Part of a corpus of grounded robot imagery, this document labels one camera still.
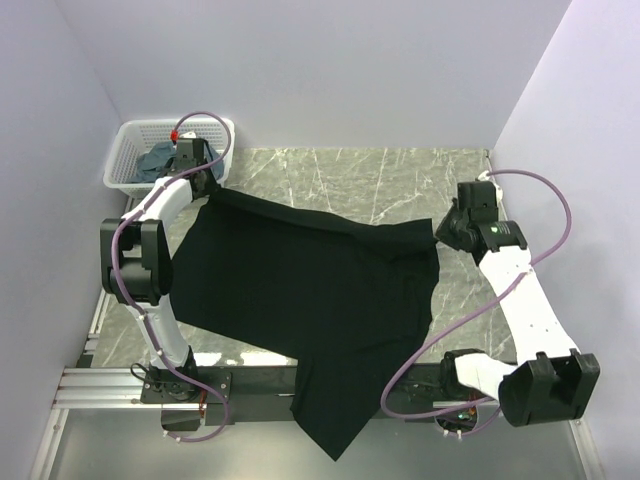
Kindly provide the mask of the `black t shirt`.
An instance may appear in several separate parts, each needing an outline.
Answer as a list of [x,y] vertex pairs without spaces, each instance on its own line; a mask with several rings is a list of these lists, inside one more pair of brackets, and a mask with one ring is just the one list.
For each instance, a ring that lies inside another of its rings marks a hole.
[[332,459],[424,343],[439,280],[428,218],[367,225],[230,189],[172,262],[178,321],[296,361],[293,417]]

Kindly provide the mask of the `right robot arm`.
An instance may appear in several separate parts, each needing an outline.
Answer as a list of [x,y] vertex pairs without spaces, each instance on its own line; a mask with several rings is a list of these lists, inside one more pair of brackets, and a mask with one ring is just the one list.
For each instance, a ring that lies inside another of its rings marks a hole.
[[496,186],[489,180],[459,183],[436,237],[472,255],[500,299],[516,349],[513,365],[477,349],[446,353],[438,377],[442,393],[460,399],[475,389],[497,400],[515,427],[581,418],[599,363],[581,353],[562,327],[520,227],[499,217]]

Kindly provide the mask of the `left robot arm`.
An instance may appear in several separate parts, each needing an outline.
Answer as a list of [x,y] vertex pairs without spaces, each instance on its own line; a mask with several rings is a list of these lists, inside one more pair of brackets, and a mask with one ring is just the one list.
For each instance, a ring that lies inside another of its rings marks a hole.
[[167,230],[182,210],[217,185],[220,162],[203,138],[179,138],[173,160],[131,212],[100,227],[101,281],[136,319],[149,349],[145,385],[175,402],[216,399],[223,393],[198,376],[192,348],[170,303],[173,264]]

